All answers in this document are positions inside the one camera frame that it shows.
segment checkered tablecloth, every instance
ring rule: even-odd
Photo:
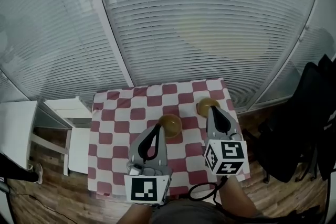
[[[215,182],[203,155],[206,119],[196,105],[216,99],[238,122],[224,80],[197,80],[99,92],[94,96],[89,145],[88,188],[104,195],[125,195],[130,144],[164,114],[181,118],[182,134],[167,139],[168,165],[173,169],[169,195],[187,193],[199,183]],[[246,164],[237,176],[249,178]],[[208,190],[209,185],[199,190]]]

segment black cable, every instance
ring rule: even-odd
[[[32,199],[38,201],[44,208],[46,208],[46,209],[48,209],[48,210],[50,210],[50,211],[52,211],[52,212],[55,212],[55,213],[57,213],[57,214],[59,214],[59,215],[61,215],[61,216],[64,216],[65,218],[69,219],[69,220],[72,221],[73,223],[78,224],[77,222],[75,222],[75,221],[72,220],[71,218],[67,217],[66,215],[64,215],[64,214],[62,214],[62,213],[60,213],[60,212],[58,212],[58,211],[55,211],[55,210],[51,209],[51,208],[48,207],[48,206],[45,206],[45,205],[44,205],[39,199],[37,199],[35,196],[33,196],[33,195],[31,195],[31,194],[26,194],[26,193],[17,193],[17,192],[14,191],[14,189],[13,189],[10,185],[8,185],[8,187],[10,187],[10,189],[13,191],[13,192],[10,191],[10,194],[21,195],[21,196],[29,196],[30,198],[32,198]]]
[[[232,218],[232,219],[234,219],[238,222],[241,222],[241,223],[259,223],[259,224],[262,224],[262,223],[281,223],[282,221],[285,221],[285,222],[282,222],[282,223],[301,223],[306,217],[307,218],[311,217],[311,215],[308,214],[310,212],[310,209],[305,211],[307,213],[307,215],[305,215],[304,214],[305,212],[303,212],[303,213],[297,214],[297,215],[290,214],[290,215],[285,216],[285,217],[277,217],[277,218],[245,218],[245,217],[240,217],[240,216],[234,215],[234,214],[230,213],[229,211],[226,211],[222,207],[222,205],[216,201],[217,191],[219,191],[219,189],[225,185],[227,180],[228,180],[227,176],[222,176],[219,185],[217,185],[214,182],[207,182],[207,183],[201,183],[201,184],[195,185],[189,190],[188,198],[191,201],[202,201],[202,200],[207,199],[207,198],[209,198],[213,195],[213,201],[216,205],[216,208],[220,212],[222,212],[225,216],[230,217],[230,218]],[[215,188],[212,192],[210,192],[208,195],[206,195],[202,198],[192,198],[191,197],[192,191],[195,188],[197,188],[199,186],[203,186],[203,185],[213,185],[213,186],[215,186]]]

